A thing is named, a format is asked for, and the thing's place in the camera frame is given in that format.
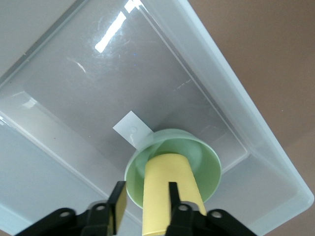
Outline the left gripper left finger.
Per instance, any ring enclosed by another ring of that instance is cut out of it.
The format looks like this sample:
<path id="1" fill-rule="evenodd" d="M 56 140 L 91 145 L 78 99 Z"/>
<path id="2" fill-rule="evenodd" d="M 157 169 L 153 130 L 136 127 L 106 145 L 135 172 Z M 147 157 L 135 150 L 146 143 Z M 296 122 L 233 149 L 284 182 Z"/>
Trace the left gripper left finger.
<path id="1" fill-rule="evenodd" d="M 96 201 L 81 214 L 59 208 L 26 229 L 19 236 L 114 236 L 126 209 L 126 182 L 118 181 L 108 200 Z"/>

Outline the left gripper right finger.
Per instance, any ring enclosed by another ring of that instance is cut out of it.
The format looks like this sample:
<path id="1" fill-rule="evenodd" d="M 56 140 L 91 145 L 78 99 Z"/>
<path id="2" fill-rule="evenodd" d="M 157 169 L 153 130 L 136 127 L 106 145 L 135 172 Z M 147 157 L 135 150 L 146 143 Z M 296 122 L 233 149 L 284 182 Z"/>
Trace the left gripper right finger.
<path id="1" fill-rule="evenodd" d="M 181 201 L 176 182 L 169 182 L 171 204 L 167 236 L 254 236 L 255 233 L 223 209 L 200 213 L 192 202 Z"/>

